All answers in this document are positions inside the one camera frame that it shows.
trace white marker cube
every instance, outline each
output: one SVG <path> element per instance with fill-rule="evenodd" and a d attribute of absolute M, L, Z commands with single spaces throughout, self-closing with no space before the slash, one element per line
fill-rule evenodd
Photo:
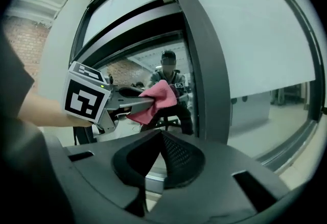
<path fill-rule="evenodd" d="M 106 81 L 100 71 L 74 62 L 68 70 L 61 108 L 70 115 L 98 123 L 110 95 L 101 84 L 106 85 Z"/>

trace black sleeve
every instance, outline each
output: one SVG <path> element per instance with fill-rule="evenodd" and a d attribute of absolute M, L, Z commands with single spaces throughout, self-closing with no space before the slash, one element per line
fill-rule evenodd
<path fill-rule="evenodd" d="M 0 28 L 0 115 L 16 118 L 33 83 Z"/>

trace black cap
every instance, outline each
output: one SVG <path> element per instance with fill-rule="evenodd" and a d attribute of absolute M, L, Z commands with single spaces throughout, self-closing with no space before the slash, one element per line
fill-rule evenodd
<path fill-rule="evenodd" d="M 164 51 L 162 53 L 161 59 L 165 59 L 165 58 L 176 60 L 176 55 L 173 51 Z"/>

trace white window shade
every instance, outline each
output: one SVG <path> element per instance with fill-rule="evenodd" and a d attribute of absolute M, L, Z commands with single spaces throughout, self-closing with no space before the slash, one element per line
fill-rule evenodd
<path fill-rule="evenodd" d="M 150 1 L 152 0 L 107 0 L 93 13 L 85 33 L 83 45 L 118 18 Z"/>
<path fill-rule="evenodd" d="M 309 45 L 284 0 L 199 0 L 220 40 L 231 98 L 315 79 Z"/>

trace black slot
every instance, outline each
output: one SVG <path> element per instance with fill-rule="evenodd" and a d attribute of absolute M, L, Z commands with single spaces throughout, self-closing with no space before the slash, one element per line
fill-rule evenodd
<path fill-rule="evenodd" d="M 79 161 L 82 159 L 86 159 L 88 157 L 93 156 L 92 152 L 84 152 L 84 153 L 77 153 L 77 154 L 73 154 L 73 155 L 69 155 L 68 158 L 74 162 L 74 161 Z"/>
<path fill-rule="evenodd" d="M 233 175 L 248 199 L 258 212 L 272 206 L 277 200 L 247 171 Z"/>

